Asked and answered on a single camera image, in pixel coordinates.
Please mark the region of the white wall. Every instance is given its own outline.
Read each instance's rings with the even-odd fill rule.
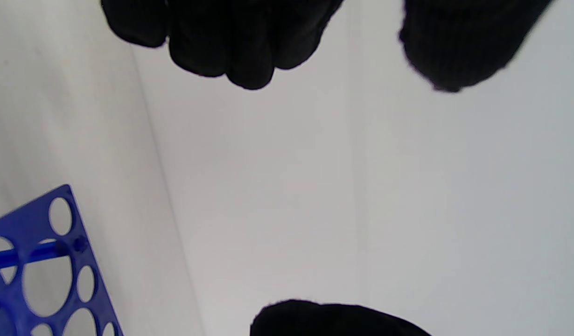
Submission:
[[[293,296],[435,336],[574,336],[574,0],[458,95],[406,64],[400,6],[346,2],[258,92],[135,48],[208,336]]]
[[[125,334],[201,335],[131,48],[98,1],[0,0],[0,215],[63,183]]]

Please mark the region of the black knit glove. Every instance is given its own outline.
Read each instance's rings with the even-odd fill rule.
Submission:
[[[406,0],[405,55],[435,89],[457,92],[504,68],[552,0]]]
[[[123,40],[159,47],[205,77],[227,74],[261,89],[274,68],[291,69],[318,47],[343,0],[101,0],[108,25]]]
[[[264,308],[250,336],[430,336],[415,324],[361,306],[289,300]]]

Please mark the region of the glove finger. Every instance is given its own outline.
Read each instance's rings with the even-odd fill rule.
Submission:
[[[169,53],[193,74],[218,77],[227,70],[226,6],[220,0],[170,0]]]
[[[109,27],[121,39],[151,48],[165,43],[165,0],[101,0],[101,6]]]
[[[262,89],[273,77],[268,44],[269,11],[268,1],[255,1],[250,6],[234,2],[231,6],[233,26],[227,77],[244,89]]]
[[[276,0],[271,43],[274,66],[292,69],[308,60],[343,0]]]

